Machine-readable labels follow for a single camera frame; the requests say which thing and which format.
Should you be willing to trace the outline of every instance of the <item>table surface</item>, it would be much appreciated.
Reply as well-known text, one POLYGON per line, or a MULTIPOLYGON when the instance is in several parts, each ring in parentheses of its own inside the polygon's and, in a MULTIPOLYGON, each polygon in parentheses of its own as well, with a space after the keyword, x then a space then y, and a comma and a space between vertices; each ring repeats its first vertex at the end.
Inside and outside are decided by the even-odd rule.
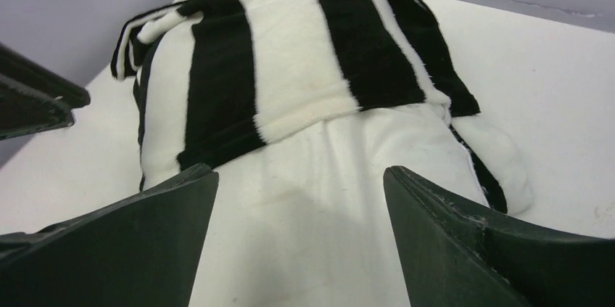
MULTIPOLYGON (((615 237, 615 34, 455 0, 425 0, 483 112, 528 165, 535 204, 519 218, 615 237)), ((39 134, 0 170, 0 234, 36 232, 137 192, 131 81, 104 69, 77 123, 39 134)))

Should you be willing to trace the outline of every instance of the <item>black and white striped cloth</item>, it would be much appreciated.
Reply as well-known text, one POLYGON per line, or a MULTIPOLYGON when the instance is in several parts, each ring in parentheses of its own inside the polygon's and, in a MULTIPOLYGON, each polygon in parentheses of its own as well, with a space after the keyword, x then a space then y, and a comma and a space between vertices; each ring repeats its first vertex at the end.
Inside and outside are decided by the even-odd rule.
MULTIPOLYGON (((111 69, 136 76, 142 188, 150 173, 216 168, 340 115, 422 102, 453 122, 479 114, 422 0, 180 1, 129 20, 111 69)), ((502 172, 473 159, 506 212, 502 172)))

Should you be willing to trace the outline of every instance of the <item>black object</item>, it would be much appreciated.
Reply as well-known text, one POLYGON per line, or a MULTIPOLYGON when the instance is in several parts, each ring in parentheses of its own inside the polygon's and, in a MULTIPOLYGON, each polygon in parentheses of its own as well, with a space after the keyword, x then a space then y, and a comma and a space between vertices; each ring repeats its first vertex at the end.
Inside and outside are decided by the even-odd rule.
POLYGON ((196 165, 35 234, 0 236, 0 306, 187 306, 218 189, 196 165))
POLYGON ((384 192, 413 307, 615 306, 615 240, 529 224, 403 167, 384 192))
POLYGON ((0 140, 74 124, 88 92, 0 44, 0 140))

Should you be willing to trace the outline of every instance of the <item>mark on gray surface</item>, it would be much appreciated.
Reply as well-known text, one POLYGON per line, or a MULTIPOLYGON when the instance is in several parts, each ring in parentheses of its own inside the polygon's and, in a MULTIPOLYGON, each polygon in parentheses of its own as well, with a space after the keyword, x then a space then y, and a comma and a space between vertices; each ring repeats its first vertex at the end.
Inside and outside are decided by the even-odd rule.
POLYGON ((550 10, 553 10, 553 11, 563 12, 563 13, 566 13, 568 15, 573 15, 573 16, 578 16, 578 17, 583 17, 583 18, 595 18, 595 17, 600 17, 602 15, 601 13, 581 12, 581 11, 575 11, 573 9, 547 6, 547 5, 544 5, 544 4, 537 4, 537 3, 534 3, 534 2, 525 2, 525 1, 519 1, 519 0, 511 0, 511 2, 513 2, 515 4, 524 4, 526 6, 531 6, 531 7, 539 7, 539 8, 544 8, 544 9, 550 9, 550 10))

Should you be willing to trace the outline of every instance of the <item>folded blanket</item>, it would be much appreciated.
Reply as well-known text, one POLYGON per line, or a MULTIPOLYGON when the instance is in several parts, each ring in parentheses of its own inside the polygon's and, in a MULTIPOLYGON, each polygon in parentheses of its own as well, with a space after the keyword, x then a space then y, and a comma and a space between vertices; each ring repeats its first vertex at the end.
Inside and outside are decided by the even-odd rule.
POLYGON ((525 209, 510 139, 479 115, 422 0, 186 0, 129 20, 112 59, 135 76, 141 188, 212 168, 315 123, 442 105, 493 208, 525 209))

